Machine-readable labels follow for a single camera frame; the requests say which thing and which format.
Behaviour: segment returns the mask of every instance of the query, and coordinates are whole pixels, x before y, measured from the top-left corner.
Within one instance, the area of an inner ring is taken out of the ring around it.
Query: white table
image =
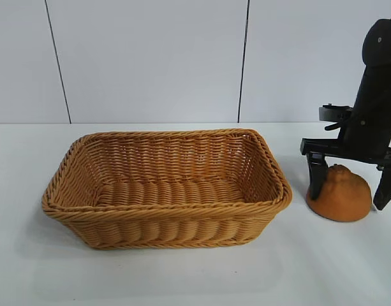
[[[70,143],[97,131],[254,128],[293,187],[292,204],[250,244],[95,251],[41,211]],[[391,202],[359,222],[312,213],[302,137],[324,124],[0,125],[0,305],[391,305]],[[338,160],[373,192],[375,166]]]

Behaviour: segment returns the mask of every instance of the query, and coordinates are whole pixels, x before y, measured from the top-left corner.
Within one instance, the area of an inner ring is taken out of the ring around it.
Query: rectangular basket
[[[224,129],[84,136],[42,206],[89,246],[115,249],[245,244],[290,202],[263,138]]]

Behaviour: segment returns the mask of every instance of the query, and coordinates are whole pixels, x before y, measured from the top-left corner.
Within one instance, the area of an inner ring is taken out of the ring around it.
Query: woven basket rim
[[[79,206],[79,207],[63,207],[57,205],[52,201],[52,195],[57,190],[58,186],[64,184],[62,173],[69,171],[68,165],[73,158],[75,158],[77,150],[79,150],[86,142],[94,141],[95,138],[103,137],[130,137],[130,138],[164,138],[164,137],[177,137],[177,138],[194,138],[196,136],[227,136],[234,135],[240,136],[248,134],[258,146],[259,150],[264,156],[264,162],[270,169],[272,178],[276,188],[278,189],[278,195],[275,199],[270,201],[258,201],[258,202],[215,202],[215,203],[190,203],[190,204],[178,204],[178,205],[123,205],[123,206],[106,206],[106,207],[94,207],[94,206]],[[63,215],[62,219],[77,219],[78,215],[103,215],[113,214],[118,212],[120,214],[129,213],[140,213],[147,212],[150,210],[164,210],[165,212],[172,213],[183,208],[192,208],[194,213],[200,209],[208,208],[209,210],[216,210],[217,214],[222,214],[222,211],[227,211],[228,208],[245,208],[245,212],[264,212],[267,210],[273,211],[276,208],[277,212],[285,209],[291,202],[291,188],[287,183],[278,163],[274,159],[268,145],[262,136],[254,129],[210,129],[210,130],[196,130],[196,131],[112,131],[112,132],[99,132],[88,134],[80,137],[78,140],[71,144],[71,147],[62,162],[59,165],[54,177],[50,181],[43,197],[42,204],[45,213],[54,214],[56,219],[58,214]]]

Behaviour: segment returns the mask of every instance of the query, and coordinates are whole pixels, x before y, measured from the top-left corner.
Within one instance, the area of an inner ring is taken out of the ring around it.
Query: brown wicker basket
[[[256,132],[112,132],[72,144],[42,203],[96,249],[215,247],[255,239],[291,202]]]

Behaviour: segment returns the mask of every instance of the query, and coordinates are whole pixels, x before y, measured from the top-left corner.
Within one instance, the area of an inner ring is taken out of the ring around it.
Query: white wall
[[[49,0],[72,122],[236,122],[247,0]]]
[[[0,0],[0,122],[68,122],[41,0]]]
[[[73,122],[236,122],[247,0],[48,0]],[[352,105],[391,0],[250,0],[241,122]],[[0,0],[0,122],[68,122],[44,0]]]
[[[241,122],[317,121],[323,104],[353,105],[379,18],[391,0],[251,0]]]

